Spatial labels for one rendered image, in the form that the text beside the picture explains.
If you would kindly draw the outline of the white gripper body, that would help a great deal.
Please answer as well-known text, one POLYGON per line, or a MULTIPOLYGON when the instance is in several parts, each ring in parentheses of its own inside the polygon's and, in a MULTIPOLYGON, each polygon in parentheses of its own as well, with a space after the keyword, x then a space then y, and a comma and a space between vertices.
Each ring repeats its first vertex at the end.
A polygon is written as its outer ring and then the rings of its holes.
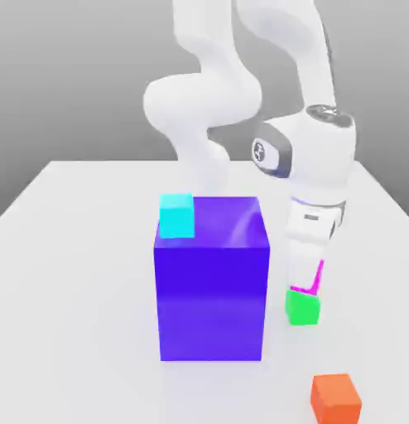
POLYGON ((338 208, 290 203, 286 232, 307 243, 326 244, 338 227, 338 208))

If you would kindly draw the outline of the small magenta cube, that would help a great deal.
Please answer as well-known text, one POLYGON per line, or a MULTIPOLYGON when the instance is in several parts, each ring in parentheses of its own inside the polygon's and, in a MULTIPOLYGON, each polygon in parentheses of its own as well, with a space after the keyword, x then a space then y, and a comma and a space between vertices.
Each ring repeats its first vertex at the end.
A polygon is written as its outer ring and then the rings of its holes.
POLYGON ((320 280, 321 280, 321 277, 322 277, 324 265, 325 265, 325 261, 323 259, 321 259, 320 263, 318 265, 316 274, 315 274, 313 284, 310 288, 290 286, 290 289, 294 292, 299 292, 299 293, 304 293, 304 294, 307 294, 307 295, 316 296, 318 294, 318 291, 319 291, 319 288, 320 288, 320 280))

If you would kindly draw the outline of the small green cube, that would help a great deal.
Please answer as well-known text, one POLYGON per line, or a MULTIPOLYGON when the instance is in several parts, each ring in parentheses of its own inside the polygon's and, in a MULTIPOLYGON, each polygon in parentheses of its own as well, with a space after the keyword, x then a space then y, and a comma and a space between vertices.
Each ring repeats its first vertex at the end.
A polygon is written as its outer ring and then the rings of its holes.
POLYGON ((317 325, 320 298, 289 289, 286 292, 286 315, 290 325, 317 325))

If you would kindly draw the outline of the small cyan cube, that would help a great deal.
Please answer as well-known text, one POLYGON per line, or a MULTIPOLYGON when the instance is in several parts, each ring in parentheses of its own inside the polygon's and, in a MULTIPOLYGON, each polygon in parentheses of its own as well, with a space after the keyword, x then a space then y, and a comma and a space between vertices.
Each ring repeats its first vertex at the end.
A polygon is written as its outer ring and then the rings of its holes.
POLYGON ((162 239, 195 236, 195 207, 192 194, 163 194, 159 206, 159 232, 162 239))

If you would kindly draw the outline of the small orange cube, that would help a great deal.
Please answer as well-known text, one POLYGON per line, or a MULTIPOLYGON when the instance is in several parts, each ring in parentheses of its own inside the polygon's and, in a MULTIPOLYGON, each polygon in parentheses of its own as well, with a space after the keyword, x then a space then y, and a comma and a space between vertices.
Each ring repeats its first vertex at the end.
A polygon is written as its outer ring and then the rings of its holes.
POLYGON ((358 424, 362 400, 346 373, 313 377, 310 404, 318 424, 358 424))

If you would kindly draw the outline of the large blue box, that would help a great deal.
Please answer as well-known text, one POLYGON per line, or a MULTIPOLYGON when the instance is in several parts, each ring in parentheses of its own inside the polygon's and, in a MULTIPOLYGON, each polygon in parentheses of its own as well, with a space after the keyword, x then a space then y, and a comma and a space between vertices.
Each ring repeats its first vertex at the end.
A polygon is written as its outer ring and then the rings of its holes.
POLYGON ((270 243, 258 198, 196 197, 195 236, 156 236, 163 361, 259 361, 270 243))

